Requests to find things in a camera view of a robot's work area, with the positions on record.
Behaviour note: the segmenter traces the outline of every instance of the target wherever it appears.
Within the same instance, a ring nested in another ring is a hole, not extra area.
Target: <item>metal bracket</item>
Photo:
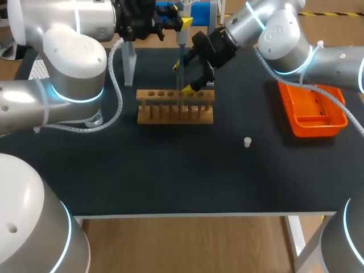
[[[133,85],[135,65],[137,63],[137,55],[133,42],[125,42],[121,46],[124,69],[124,86],[131,87]]]
[[[210,24],[207,29],[208,35],[210,35],[216,28],[217,25],[217,11],[218,11],[218,0],[210,0]],[[207,87],[213,88],[214,82],[209,81],[206,84]]]

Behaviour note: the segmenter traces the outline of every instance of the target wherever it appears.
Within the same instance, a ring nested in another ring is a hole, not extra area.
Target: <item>blue object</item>
[[[167,2],[157,2],[157,6],[166,6]],[[210,3],[195,2],[192,4],[191,17],[193,17],[192,27],[208,27],[210,25]]]

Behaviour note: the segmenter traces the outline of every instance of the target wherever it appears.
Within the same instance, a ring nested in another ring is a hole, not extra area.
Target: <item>cable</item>
[[[116,77],[115,77],[115,74],[114,74],[113,59],[114,59],[114,54],[115,54],[116,50],[123,43],[124,43],[124,40],[122,38],[120,38],[113,45],[113,47],[111,48],[110,53],[109,53],[109,59],[107,61],[107,66],[109,68],[110,78],[111,78],[111,81],[113,82],[115,92],[116,92],[116,95],[117,95],[117,98],[118,98],[118,109],[117,109],[115,115],[112,117],[112,119],[109,120],[108,122],[106,122],[105,124],[99,126],[99,127],[90,128],[90,129],[75,128],[75,127],[70,127],[70,126],[61,125],[61,124],[49,124],[49,125],[45,126],[46,128],[60,129],[60,130],[74,132],[74,133],[93,133],[93,132],[101,131],[101,130],[109,127],[111,124],[113,124],[119,118],[119,116],[121,114],[121,110],[123,108],[123,98],[121,96],[118,81],[116,80]]]
[[[273,78],[275,78],[276,80],[284,83],[284,84],[288,84],[291,86],[295,86],[295,87],[302,87],[305,89],[309,89],[309,90],[313,90],[319,94],[322,94],[326,97],[328,97],[331,101],[333,101],[348,117],[348,119],[351,120],[351,122],[354,124],[354,126],[358,129],[359,133],[364,137],[364,128],[360,125],[360,123],[357,121],[357,119],[354,117],[354,115],[333,95],[331,95],[330,93],[326,92],[325,90],[322,90],[316,86],[313,85],[307,85],[307,84],[297,84],[295,82],[290,82],[290,81],[286,81],[284,79],[282,79],[281,77],[279,77],[276,73],[273,72],[273,70],[269,67],[269,65],[267,64],[267,62],[265,61],[265,59],[262,57],[262,55],[260,54],[260,52],[254,48],[254,52],[256,54],[256,56],[258,57],[258,59],[262,62],[263,66],[265,67],[265,69],[268,71],[268,73],[273,76]]]

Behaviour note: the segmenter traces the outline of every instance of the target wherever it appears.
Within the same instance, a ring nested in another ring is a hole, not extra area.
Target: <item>white bottle cap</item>
[[[245,138],[244,139],[245,148],[249,148],[250,144],[251,144],[251,138]]]

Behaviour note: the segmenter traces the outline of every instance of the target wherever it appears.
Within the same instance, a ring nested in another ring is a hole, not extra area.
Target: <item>orange plastic tray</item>
[[[344,112],[327,97],[281,82],[278,84],[289,122],[297,137],[332,137],[348,125]],[[345,105],[339,89],[322,85],[318,87]]]

